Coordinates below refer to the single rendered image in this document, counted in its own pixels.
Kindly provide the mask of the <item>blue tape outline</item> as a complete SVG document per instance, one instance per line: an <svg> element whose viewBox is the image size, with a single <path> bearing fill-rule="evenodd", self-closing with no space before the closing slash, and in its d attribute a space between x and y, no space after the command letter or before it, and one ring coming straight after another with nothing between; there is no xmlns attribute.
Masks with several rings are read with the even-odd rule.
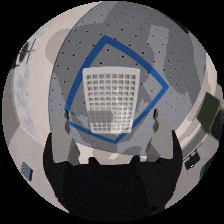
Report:
<svg viewBox="0 0 224 224"><path fill-rule="evenodd" d="M120 51L122 51L123 53L127 54L129 57L131 57L132 59L134 59L136 62L138 62L142 67L144 67L159 83L160 85L163 87L160 92L157 94L157 96L153 99L153 101L147 106L147 108L138 116L138 118L133 122L132 124L132 129L148 114L148 112L155 106L155 104L160 100L160 98L164 95L164 93L167 91L167 89L169 88L168 84L164 81L164 79L159 75L159 73L147 62L145 61L141 56L139 56L137 53L135 53L133 50L131 50L130 48L128 48L127 46L125 46L124 44L104 35L99 41L98 43L94 46L94 48L91 50L91 52L89 53L89 55L87 56L86 60L84 61L83 65L81 66L75 80L74 83L71 87L70 93L68 95L67 101L66 101L66 105L64 110L70 111L72 102L74 100L74 97L76 95L76 92L80 86L80 83L82 81L82 77L83 77L83 73L82 70L83 68L89 68L90 65L92 64L92 62L94 61L94 59L96 58L96 56L98 55L98 53L101 51L101 49L105 46L105 44L109 44L117 49L119 49ZM103 137L101 135L98 135L96 133L92 133L91 131L76 125L75 123L71 122L68 120L69 125L71 125L72 127L79 129L87 134L90 134L94 137L97 137L99 139L105 140L107 142L116 144L118 141L120 141L126 134L128 133L122 133L121 135L119 135L115 140L111 140L109 138ZM131 130L132 130L131 129Z"/></svg>

